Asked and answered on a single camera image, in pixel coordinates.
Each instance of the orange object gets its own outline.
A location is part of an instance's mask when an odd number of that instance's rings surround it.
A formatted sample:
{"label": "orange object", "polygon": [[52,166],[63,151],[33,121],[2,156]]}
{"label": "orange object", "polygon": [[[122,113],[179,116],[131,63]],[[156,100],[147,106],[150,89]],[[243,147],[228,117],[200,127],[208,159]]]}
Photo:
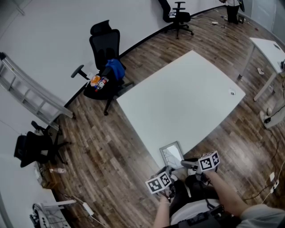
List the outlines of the orange object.
{"label": "orange object", "polygon": [[91,80],[90,80],[90,85],[91,86],[96,86],[98,82],[100,81],[101,77],[98,75],[95,75]]}

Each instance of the person's arm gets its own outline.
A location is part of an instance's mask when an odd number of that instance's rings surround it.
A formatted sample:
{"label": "person's arm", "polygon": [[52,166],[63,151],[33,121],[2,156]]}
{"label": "person's arm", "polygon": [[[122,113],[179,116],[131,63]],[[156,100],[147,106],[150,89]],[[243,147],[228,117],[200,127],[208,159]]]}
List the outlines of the person's arm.
{"label": "person's arm", "polygon": [[153,228],[163,228],[170,226],[169,222],[169,201],[163,195],[160,198],[159,208],[156,213]]}
{"label": "person's arm", "polygon": [[233,214],[234,216],[240,217],[241,214],[250,207],[227,183],[220,178],[217,173],[207,171],[205,174],[210,179],[225,211]]}

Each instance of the mirror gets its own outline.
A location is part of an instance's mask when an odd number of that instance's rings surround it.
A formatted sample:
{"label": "mirror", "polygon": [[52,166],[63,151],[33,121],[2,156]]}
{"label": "mirror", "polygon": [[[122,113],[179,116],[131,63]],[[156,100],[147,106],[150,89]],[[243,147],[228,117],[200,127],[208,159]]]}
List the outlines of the mirror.
{"label": "mirror", "polygon": [[159,150],[165,166],[170,166],[174,169],[179,169],[182,167],[180,162],[184,160],[184,157],[177,141],[161,147]]}

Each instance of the chair backrest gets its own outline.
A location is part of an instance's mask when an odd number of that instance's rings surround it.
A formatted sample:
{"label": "chair backrest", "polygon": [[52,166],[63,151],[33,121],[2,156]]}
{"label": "chair backrest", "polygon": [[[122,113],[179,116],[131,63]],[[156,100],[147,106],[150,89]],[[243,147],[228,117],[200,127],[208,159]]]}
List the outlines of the chair backrest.
{"label": "chair backrest", "polygon": [[21,160],[21,167],[25,167],[34,161],[41,163],[49,160],[48,156],[41,155],[42,151],[49,151],[53,142],[49,136],[36,135],[29,131],[27,136],[20,135],[17,139],[14,157]]}
{"label": "chair backrest", "polygon": [[105,21],[102,21],[98,24],[93,25],[91,30],[90,30],[90,34],[94,35],[96,33],[109,32],[111,30],[112,29],[109,26],[109,20],[105,20]]}
{"label": "chair backrest", "polygon": [[119,30],[112,29],[109,32],[96,33],[90,37],[89,42],[98,70],[104,70],[109,59],[119,59]]}
{"label": "chair backrest", "polygon": [[161,7],[163,9],[163,20],[167,23],[171,22],[169,18],[169,13],[171,11],[171,7],[168,4],[167,0],[159,0]]}

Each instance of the white desk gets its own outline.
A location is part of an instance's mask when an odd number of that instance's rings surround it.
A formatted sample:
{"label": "white desk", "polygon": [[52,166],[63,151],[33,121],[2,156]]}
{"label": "white desk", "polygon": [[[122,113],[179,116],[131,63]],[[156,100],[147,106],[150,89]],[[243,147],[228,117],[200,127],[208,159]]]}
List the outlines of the white desk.
{"label": "white desk", "polygon": [[268,60],[268,62],[271,64],[271,66],[274,69],[274,73],[271,75],[269,80],[266,82],[266,84],[263,86],[263,88],[258,92],[258,94],[254,97],[254,101],[257,101],[257,99],[263,94],[263,92],[267,89],[268,86],[272,83],[272,81],[276,78],[278,74],[283,73],[281,67],[279,66],[278,62],[285,60],[285,53],[280,48],[280,46],[275,41],[268,41],[263,39],[257,39],[257,38],[250,38],[253,45],[248,51],[248,56],[246,58],[246,61],[244,63],[244,68],[242,71],[242,74],[240,76],[243,76],[245,73],[245,70],[250,62],[250,59],[252,57],[252,54],[257,48]]}
{"label": "white desk", "polygon": [[[236,95],[230,94],[230,88]],[[117,101],[162,168],[159,148],[179,141],[183,154],[187,153],[214,130],[244,96],[223,72],[190,51]]]}

